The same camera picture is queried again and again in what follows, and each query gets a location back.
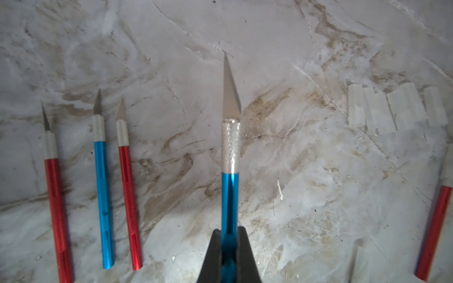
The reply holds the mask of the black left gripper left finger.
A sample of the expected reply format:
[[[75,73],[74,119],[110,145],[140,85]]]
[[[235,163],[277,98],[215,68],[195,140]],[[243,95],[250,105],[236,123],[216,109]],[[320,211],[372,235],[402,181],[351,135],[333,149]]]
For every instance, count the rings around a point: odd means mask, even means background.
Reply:
[[[220,283],[222,271],[221,231],[215,229],[211,235],[205,259],[197,283]]]

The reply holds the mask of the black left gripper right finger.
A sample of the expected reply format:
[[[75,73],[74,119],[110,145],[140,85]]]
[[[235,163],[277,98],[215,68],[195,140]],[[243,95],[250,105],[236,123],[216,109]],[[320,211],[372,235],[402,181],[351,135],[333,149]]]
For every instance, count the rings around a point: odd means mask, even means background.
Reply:
[[[248,234],[243,226],[238,227],[238,282],[262,283]]]

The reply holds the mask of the blue carving knife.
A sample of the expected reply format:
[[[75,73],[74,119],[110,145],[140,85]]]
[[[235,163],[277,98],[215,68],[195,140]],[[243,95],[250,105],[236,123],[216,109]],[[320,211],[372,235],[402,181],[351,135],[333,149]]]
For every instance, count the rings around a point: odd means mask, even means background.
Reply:
[[[223,111],[221,135],[222,171],[222,270],[221,281],[237,281],[235,253],[238,245],[238,197],[241,102],[228,56],[224,55]]]
[[[99,204],[100,235],[103,268],[114,266],[113,217],[107,166],[105,120],[101,113],[101,91],[98,91],[93,108],[94,154],[96,162],[97,194]]]
[[[350,283],[370,282],[370,256],[367,250],[359,246],[357,248],[355,263],[352,270]]]

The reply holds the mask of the red carving knife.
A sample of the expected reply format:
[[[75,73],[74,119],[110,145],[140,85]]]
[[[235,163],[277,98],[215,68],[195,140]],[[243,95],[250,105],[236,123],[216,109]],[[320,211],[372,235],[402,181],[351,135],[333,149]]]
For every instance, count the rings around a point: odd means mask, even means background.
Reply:
[[[440,193],[435,204],[434,213],[428,224],[421,253],[416,267],[415,276],[427,282],[434,262],[438,242],[448,211],[449,200],[453,191],[453,145],[450,144],[444,160],[444,166],[440,177]]]
[[[55,134],[50,129],[45,110],[42,110],[42,116],[44,122],[44,164],[46,169],[59,280],[61,283],[73,283],[74,271],[66,207],[61,184],[57,141]]]
[[[134,191],[132,159],[130,157],[126,107],[123,98],[120,99],[119,107],[116,113],[116,130],[132,267],[135,271],[138,271],[141,267],[143,267],[142,246],[140,241],[139,214],[136,206],[136,196]]]

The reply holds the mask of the clear cap of red knife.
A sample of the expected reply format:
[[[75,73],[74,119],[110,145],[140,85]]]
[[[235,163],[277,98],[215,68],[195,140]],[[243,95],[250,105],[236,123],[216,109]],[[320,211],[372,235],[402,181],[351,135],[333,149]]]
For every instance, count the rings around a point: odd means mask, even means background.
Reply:
[[[396,127],[389,109],[388,101],[383,93],[374,94],[376,109],[376,124],[380,135],[396,132]]]

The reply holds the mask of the clear cap of blue knife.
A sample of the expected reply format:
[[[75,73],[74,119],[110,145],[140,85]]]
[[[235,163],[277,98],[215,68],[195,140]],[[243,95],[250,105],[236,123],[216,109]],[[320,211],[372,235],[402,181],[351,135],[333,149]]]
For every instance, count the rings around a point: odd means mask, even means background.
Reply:
[[[421,97],[416,89],[415,84],[405,83],[400,86],[400,90],[409,101],[409,109],[414,121],[419,122],[427,120],[428,117],[425,111],[425,107],[422,103]]]

